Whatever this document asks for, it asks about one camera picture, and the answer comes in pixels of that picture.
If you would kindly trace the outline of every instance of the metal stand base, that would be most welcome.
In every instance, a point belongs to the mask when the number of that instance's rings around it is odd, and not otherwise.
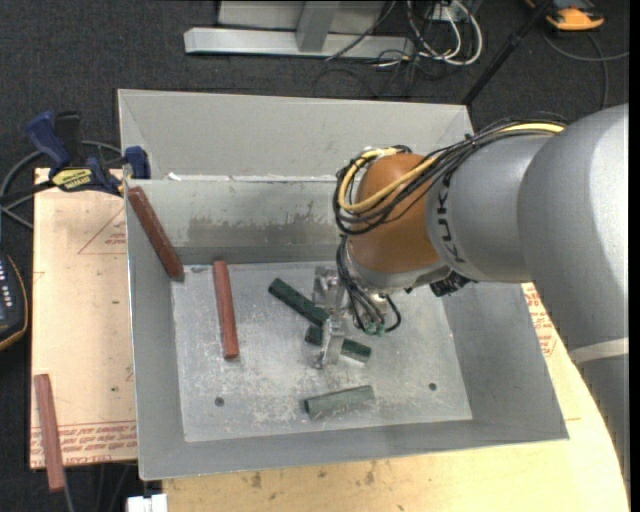
[[[294,57],[330,57],[358,37],[350,34],[327,34],[320,50],[301,51],[295,31],[246,30],[231,28],[192,28],[185,32],[186,53],[222,53],[253,55],[288,55]],[[397,59],[395,51],[411,53],[412,43],[404,37],[367,36],[343,58],[375,59],[384,52],[387,59]]]

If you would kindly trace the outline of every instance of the reddish-brown wooden stick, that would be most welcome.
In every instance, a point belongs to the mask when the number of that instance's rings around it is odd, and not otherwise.
[[[240,348],[238,347],[236,315],[233,311],[229,271],[224,261],[215,261],[213,263],[213,284],[216,289],[218,317],[222,332],[222,352],[225,359],[235,359],[240,354]]]
[[[167,274],[170,277],[181,277],[184,274],[184,267],[178,258],[176,250],[169,241],[169,237],[164,231],[160,220],[153,211],[153,207],[149,202],[144,190],[140,187],[133,187],[127,192],[129,203],[136,212],[140,224],[151,241],[151,245],[158,253],[158,257],[164,265]]]
[[[60,438],[58,437],[58,422],[56,409],[53,403],[51,382],[49,375],[36,375],[33,385],[38,403],[38,417],[42,431],[42,447],[44,448],[44,462],[47,466],[47,479],[49,490],[52,492],[64,489],[64,468],[62,466],[62,451],[60,450]]]

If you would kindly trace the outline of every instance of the white cable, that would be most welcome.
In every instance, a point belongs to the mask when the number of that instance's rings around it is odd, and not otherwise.
[[[475,16],[471,14],[464,5],[462,5],[458,0],[454,0],[452,3],[458,6],[458,8],[462,9],[467,15],[467,19],[471,22],[471,26],[473,27],[473,30],[476,34],[477,47],[476,47],[476,53],[474,53],[473,56],[471,56],[467,60],[464,60],[464,61],[447,60],[447,59],[445,60],[447,64],[452,64],[454,66],[468,66],[469,64],[473,64],[475,61],[477,61],[478,58],[480,58],[480,54],[482,53],[482,44],[483,44],[482,30],[480,29],[480,25],[478,25],[478,22],[476,21]]]
[[[471,27],[473,28],[474,37],[476,39],[476,51],[471,57],[469,57],[466,60],[455,60],[455,57],[458,55],[458,53],[460,53],[460,49],[462,48],[462,36],[460,34],[460,31],[458,30],[457,24],[453,21],[453,18],[451,18],[451,14],[448,9],[445,9],[444,11],[441,11],[441,12],[444,12],[446,17],[449,18],[449,21],[447,23],[449,23],[449,25],[453,28],[453,31],[456,36],[457,46],[456,46],[456,49],[453,51],[447,50],[446,52],[443,52],[443,53],[437,53],[433,50],[433,48],[431,48],[431,46],[429,46],[429,44],[427,44],[427,42],[422,37],[422,34],[418,30],[418,27],[416,27],[413,21],[413,17],[411,15],[411,0],[407,0],[407,6],[409,8],[409,11],[408,11],[409,25],[411,26],[411,29],[413,30],[415,36],[422,43],[422,46],[427,50],[427,53],[425,52],[419,53],[421,57],[425,57],[433,60],[441,60],[447,64],[451,64],[452,66],[468,66],[469,64],[473,64],[474,62],[476,62],[478,58],[480,58],[480,55],[482,53],[482,47],[483,47],[482,30],[480,29],[480,25],[478,25],[478,22],[476,21],[475,16],[473,16],[473,14],[471,14],[469,10],[462,3],[460,3],[458,0],[454,0],[452,2],[452,5],[455,5],[457,8],[459,8],[466,14],[467,19],[469,20],[469,22],[471,23]]]
[[[427,41],[422,37],[422,33],[420,32],[420,30],[418,30],[418,27],[416,27],[416,24],[413,21],[411,0],[407,0],[407,19],[409,20],[409,26],[411,27],[411,30],[413,30],[414,35],[418,38],[418,41],[420,41],[422,46],[427,50],[427,52],[429,52],[427,54],[420,53],[420,55],[422,55],[423,57],[428,57],[434,60],[446,60],[447,57],[457,55],[460,52],[460,48],[462,48],[462,38],[460,36],[460,32],[458,31],[458,27],[451,18],[449,11],[447,10],[445,12],[447,13],[447,17],[449,18],[449,21],[447,23],[451,25],[456,35],[456,49],[453,52],[451,50],[447,50],[443,53],[438,53],[433,48],[431,48],[431,46],[429,46]]]
[[[397,64],[400,64],[404,59],[400,59],[400,60],[391,60],[389,62],[385,62],[384,64],[374,64],[375,68],[388,68],[391,66],[396,66]]]

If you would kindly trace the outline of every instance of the blue clamp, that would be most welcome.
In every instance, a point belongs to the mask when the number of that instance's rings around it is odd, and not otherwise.
[[[53,127],[53,113],[43,112],[27,126],[29,140],[55,163],[49,171],[49,180],[65,192],[95,190],[120,195],[121,181],[108,169],[103,169],[95,157],[89,157],[83,167],[69,167],[71,156]]]
[[[147,154],[140,146],[131,146],[124,151],[124,156],[131,165],[133,177],[138,180],[151,179],[151,166]]]

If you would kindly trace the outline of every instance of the yellow cable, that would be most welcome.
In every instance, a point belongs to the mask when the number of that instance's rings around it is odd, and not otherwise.
[[[519,130],[546,130],[551,133],[560,133],[562,130],[564,130],[564,127],[551,123],[523,123],[517,124],[515,126],[509,126],[508,128],[504,128],[500,131],[513,132]]]
[[[520,131],[520,130],[545,130],[551,133],[559,133],[564,130],[564,127],[551,124],[551,123],[523,123],[515,126],[509,126],[508,128],[504,128],[499,131],[512,132],[512,131]],[[374,195],[368,197],[364,201],[360,201],[359,203],[354,203],[354,204],[347,204],[345,201],[347,188],[349,186],[349,183],[351,183],[351,181],[353,180],[353,177],[355,176],[355,174],[362,167],[362,165],[365,164],[368,160],[371,160],[373,158],[395,155],[396,153],[397,153],[397,150],[395,148],[386,148],[386,149],[367,151],[362,155],[360,155],[358,160],[356,160],[355,164],[349,168],[349,170],[345,175],[344,180],[342,181],[342,184],[340,185],[340,190],[338,192],[338,204],[343,210],[348,211],[349,213],[354,213],[354,214],[361,213],[362,211],[378,203],[387,195],[394,192],[403,183],[412,180],[414,177],[422,173],[436,159],[436,157],[434,156],[429,158],[428,160],[425,160],[424,162],[420,163],[418,166],[411,169],[411,171],[409,171],[407,174],[398,178],[396,181],[387,185],[386,187],[379,190]]]
[[[407,174],[405,174],[404,176],[398,178],[393,183],[390,183],[389,185],[387,185],[383,189],[381,189],[378,192],[376,192],[374,195],[368,197],[364,201],[360,201],[359,203],[355,203],[355,204],[346,204],[345,203],[344,197],[345,197],[345,193],[346,193],[346,188],[347,187],[346,187],[346,184],[343,182],[344,186],[340,187],[340,193],[338,195],[338,203],[340,204],[340,207],[343,210],[346,210],[349,213],[360,213],[363,210],[366,210],[367,208],[370,208],[371,206],[376,204],[378,201],[383,199],[385,196],[391,194],[394,190],[396,190],[403,183],[405,183],[407,181],[410,181],[413,178],[415,178],[417,175],[419,175],[421,172],[423,172],[427,167],[429,167],[433,163],[434,160],[435,160],[435,157],[431,157],[428,160],[425,160],[424,162],[422,162],[418,166],[416,166],[413,169],[411,169],[411,171],[409,171]]]

